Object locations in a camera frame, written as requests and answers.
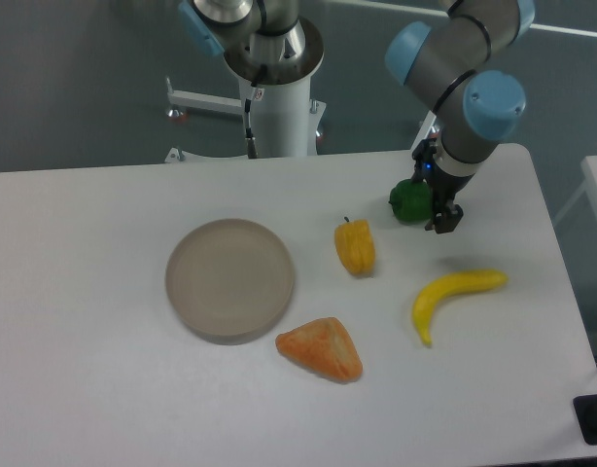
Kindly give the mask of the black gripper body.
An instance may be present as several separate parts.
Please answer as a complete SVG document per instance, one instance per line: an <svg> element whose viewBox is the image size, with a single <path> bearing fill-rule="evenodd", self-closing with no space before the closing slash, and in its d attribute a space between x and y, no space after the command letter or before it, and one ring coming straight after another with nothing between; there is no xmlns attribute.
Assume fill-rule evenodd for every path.
<svg viewBox="0 0 597 467"><path fill-rule="evenodd" d="M437 138L426 138L413 150L426 154L424 182L431 190L434 209L455 204L456 195L474 177L474 167L452 158Z"/></svg>

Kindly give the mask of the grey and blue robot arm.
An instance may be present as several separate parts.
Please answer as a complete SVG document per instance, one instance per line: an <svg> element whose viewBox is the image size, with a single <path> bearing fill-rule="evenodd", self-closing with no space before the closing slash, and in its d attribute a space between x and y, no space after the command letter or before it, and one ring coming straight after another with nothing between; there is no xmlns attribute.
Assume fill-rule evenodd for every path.
<svg viewBox="0 0 597 467"><path fill-rule="evenodd" d="M414 148L412 181L430 194L427 229L455 230L456 195L517 126L526 95L515 78L483 64L531 25L530 1L447 1L440 28L416 21L390 43L387 70L440 121ZM315 140L307 122L310 80L324 58L316 26L295 1L184 1L185 30L221 56L237 78L238 112L251 159L303 157Z"/></svg>

